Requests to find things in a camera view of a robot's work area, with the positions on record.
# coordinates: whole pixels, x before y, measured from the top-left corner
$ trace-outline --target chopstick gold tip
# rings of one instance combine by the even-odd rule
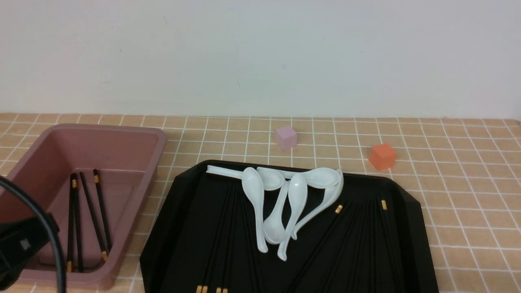
[[[340,211],[344,208],[343,205],[339,204],[337,209],[334,211],[336,214],[340,214]]]

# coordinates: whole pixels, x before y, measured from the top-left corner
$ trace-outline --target spoon handle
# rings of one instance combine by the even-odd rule
[[[210,174],[216,174],[216,175],[226,176],[226,177],[230,177],[230,178],[242,179],[242,172],[237,171],[237,170],[230,170],[230,169],[226,169],[226,168],[208,165],[206,172],[210,173]]]
[[[268,252],[268,245],[264,238],[262,213],[258,212],[257,209],[255,209],[255,233],[257,235],[257,248],[259,251],[262,253]]]
[[[279,191],[279,197],[277,198],[277,202],[275,203],[275,206],[273,207],[273,211],[271,212],[271,214],[274,214],[277,217],[282,217],[282,210],[284,208],[284,204],[286,203],[286,197],[288,196],[289,186],[290,183],[284,181]]]
[[[296,240],[296,234],[302,228],[302,226],[306,225],[307,222],[309,222],[312,218],[314,218],[316,215],[321,213],[323,210],[325,210],[327,207],[329,207],[331,203],[321,203],[319,206],[317,206],[314,210],[312,210],[309,214],[307,214],[305,217],[300,220],[295,227],[293,228],[293,231],[291,231],[291,238]]]
[[[286,261],[288,259],[288,256],[286,255],[286,251],[288,249],[289,242],[290,242],[290,236],[288,236],[286,239],[284,239],[283,242],[281,242],[279,244],[279,249],[277,250],[277,256],[283,261]]]

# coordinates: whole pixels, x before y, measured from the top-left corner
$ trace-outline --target black chopstick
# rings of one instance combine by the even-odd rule
[[[237,190],[235,188],[232,191],[232,197],[232,210],[230,215],[230,226],[228,227],[228,242],[226,244],[225,265],[224,270],[222,270],[222,293],[228,293],[228,288],[230,285],[231,264],[233,256],[233,241],[235,239],[235,206],[237,204]]]
[[[103,241],[103,236],[101,234],[100,225],[98,224],[96,213],[94,212],[94,205],[92,204],[91,195],[89,194],[89,190],[87,188],[87,183],[85,181],[85,177],[83,176],[83,172],[80,172],[81,184],[83,185],[83,191],[85,192],[85,198],[87,199],[87,205],[89,206],[89,212],[91,213],[92,224],[94,225],[94,231],[96,232],[96,238],[98,239],[98,244],[100,246],[101,255],[103,261],[107,261],[108,254],[107,248],[105,247],[105,242]]]
[[[73,176],[70,175],[70,187],[69,187],[69,228],[67,235],[67,273],[71,273],[73,270],[74,261],[74,197],[73,194]]]
[[[112,240],[110,239],[110,231],[108,229],[108,222],[107,222],[107,213],[105,212],[105,202],[103,200],[103,192],[101,190],[100,172],[98,169],[94,169],[93,173],[94,173],[94,183],[96,183],[98,201],[100,202],[101,219],[103,221],[103,228],[105,229],[105,238],[107,239],[107,251],[110,252],[110,250],[112,249]]]
[[[402,267],[402,264],[400,263],[400,259],[397,258],[399,256],[399,249],[397,249],[394,246],[394,244],[395,244],[395,241],[393,241],[393,240],[395,240],[395,239],[393,239],[394,233],[391,232],[391,226],[390,226],[390,223],[388,222],[387,213],[389,212],[388,209],[390,207],[390,204],[385,200],[382,200],[381,202],[382,202],[382,208],[378,209],[378,210],[379,210],[380,220],[382,221],[382,224],[383,224],[383,236],[385,237],[385,240],[386,240],[387,251],[389,253],[389,260],[391,262],[391,267],[393,268],[392,275],[393,275],[394,283],[395,283],[395,286],[399,289],[399,291],[405,291],[405,284],[403,284],[402,278],[398,273],[399,269]]]
[[[228,193],[230,191],[230,188],[228,187],[228,190],[226,192],[226,195],[225,195],[225,202],[222,206],[222,210],[221,210],[221,214],[219,216],[219,221],[217,222],[217,230],[215,231],[215,234],[214,234],[214,241],[212,243],[212,249],[210,250],[210,256],[208,258],[208,262],[206,263],[206,268],[205,268],[205,272],[204,272],[204,275],[203,275],[203,281],[201,282],[201,285],[198,285],[195,292],[196,293],[205,293],[208,291],[208,282],[209,282],[209,278],[211,276],[211,272],[210,272],[210,268],[213,268],[213,265],[214,265],[214,260],[215,260],[215,255],[217,254],[217,247],[218,247],[218,243],[220,241],[220,235],[221,235],[221,230],[222,230],[222,224],[224,222],[224,218],[225,218],[225,215],[226,215],[226,209],[228,207]]]
[[[81,241],[81,216],[80,216],[80,199],[78,197],[78,175],[72,173],[72,206],[74,207],[74,220],[76,228],[76,249],[78,251],[78,271],[83,273],[83,243]]]
[[[327,242],[331,234],[333,233],[334,229],[338,225],[338,222],[342,218],[342,215],[346,214],[345,211],[348,210],[350,207],[350,203],[348,203],[348,200],[345,200],[342,204],[338,205],[338,207],[335,210],[335,213],[337,214],[334,220],[329,224],[329,226],[326,229],[326,232],[322,235],[320,238],[318,244],[314,247],[314,249],[311,252],[311,255],[308,257],[302,268],[300,269],[299,273],[297,274],[296,278],[293,279],[293,282],[291,283],[290,287],[286,290],[286,292],[295,292],[295,288],[302,279],[302,277],[305,275],[308,268],[311,266],[313,261],[315,260],[315,257],[319,254],[319,252],[322,250],[322,247]]]
[[[356,218],[357,212],[358,212],[358,210],[353,214],[352,218]],[[337,255],[334,258],[335,261],[334,261],[333,265],[331,266],[331,269],[329,270],[328,278],[327,278],[326,284],[324,286],[324,292],[330,291],[330,287],[334,280],[335,273],[338,269],[338,266],[340,265],[340,261],[342,260],[342,256],[344,255],[344,252],[346,250],[348,239],[352,235],[353,230],[357,228],[356,227],[357,225],[355,225],[355,224],[357,224],[357,223],[354,223],[354,221],[352,221],[352,220],[348,221],[348,226],[346,228],[344,237],[342,238],[340,248],[337,252]]]
[[[252,237],[252,234],[250,233],[250,221],[248,221],[248,217],[247,217],[247,211],[246,211],[246,200],[245,200],[246,196],[241,196],[240,199],[241,199],[241,206],[242,206],[242,220],[244,222],[244,233],[246,234],[246,244],[247,244],[247,248],[249,249],[249,253],[247,254],[248,256],[248,263],[251,264],[250,265],[250,269],[253,268],[253,281],[256,283],[256,285],[254,285],[253,287],[256,289],[257,292],[264,292],[264,288],[261,287],[262,286],[262,283],[261,283],[261,280],[262,280],[262,276],[258,270],[258,261],[257,261],[257,246],[256,244],[256,240]]]

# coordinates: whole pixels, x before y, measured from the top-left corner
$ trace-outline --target white spoon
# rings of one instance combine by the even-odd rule
[[[264,208],[264,187],[261,176],[252,167],[246,168],[242,172],[242,189],[246,197],[253,205],[255,212],[255,233],[257,236],[257,248],[260,252],[268,252],[268,246],[264,239],[263,232],[263,208]]]
[[[216,174],[242,180],[242,172],[237,170],[231,170],[227,168],[208,165],[206,168],[206,172],[210,174]],[[261,170],[258,173],[262,180],[264,190],[266,191],[277,190],[282,186],[282,183],[284,182],[284,177],[276,170],[266,169]]]
[[[325,210],[327,207],[332,205],[340,196],[342,193],[342,188],[344,187],[344,176],[342,174],[342,170],[337,170],[338,174],[340,175],[340,180],[338,181],[337,185],[331,186],[326,188],[324,190],[324,199],[322,199],[322,203],[319,204],[316,208],[314,208],[309,214],[307,214],[305,217],[303,217],[293,229],[293,233],[291,234],[291,237],[296,240],[296,234],[304,226],[309,220],[314,218],[316,215],[318,215],[320,212]]]
[[[306,206],[307,184],[306,179],[304,179],[302,174],[297,173],[293,178],[291,178],[288,189],[288,198],[290,200],[291,216],[286,226],[286,238],[280,243],[279,250],[277,251],[277,256],[283,261],[288,259],[286,251],[288,249],[291,233],[293,232],[296,222],[299,220],[300,214],[302,214],[302,211],[304,210],[304,206]]]
[[[284,179],[284,176],[273,169],[266,169],[266,170],[257,170],[259,173],[262,183],[264,185],[264,190],[266,191],[272,191],[277,190],[282,187],[282,184],[286,182]]]
[[[257,170],[266,170],[269,168],[263,168],[258,167]],[[291,179],[295,174],[302,174],[304,178],[306,179],[306,182],[309,186],[318,188],[318,189],[325,189],[328,187],[331,187],[338,183],[340,180],[340,175],[331,168],[317,168],[313,170],[309,170],[306,172],[290,172],[290,171],[282,171],[282,170],[276,170],[280,172],[284,178]]]
[[[279,244],[286,238],[286,231],[282,223],[282,209],[286,202],[289,185],[289,182],[284,181],[271,214],[264,220],[264,236],[269,244]]]

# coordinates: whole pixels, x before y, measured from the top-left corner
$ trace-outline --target spoon bowl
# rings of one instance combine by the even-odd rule
[[[257,248],[260,252],[266,253],[268,252],[268,246],[266,245],[263,231],[264,187],[257,170],[248,167],[242,172],[242,189],[252,203],[255,212]]]
[[[262,169],[257,170],[262,179],[264,190],[273,191],[282,187],[282,184],[285,182],[284,176],[273,169]]]
[[[264,236],[269,244],[279,244],[286,238],[286,230],[282,223],[282,209],[288,196],[289,185],[289,182],[283,182],[277,202],[271,214],[264,220]]]
[[[274,170],[270,168],[258,167],[258,171],[263,170]],[[340,180],[340,175],[331,168],[317,168],[305,172],[290,172],[283,170],[275,170],[283,175],[286,179],[291,179],[295,174],[302,174],[306,179],[306,182],[309,186],[318,188],[318,189],[326,189],[328,187],[334,186]]]

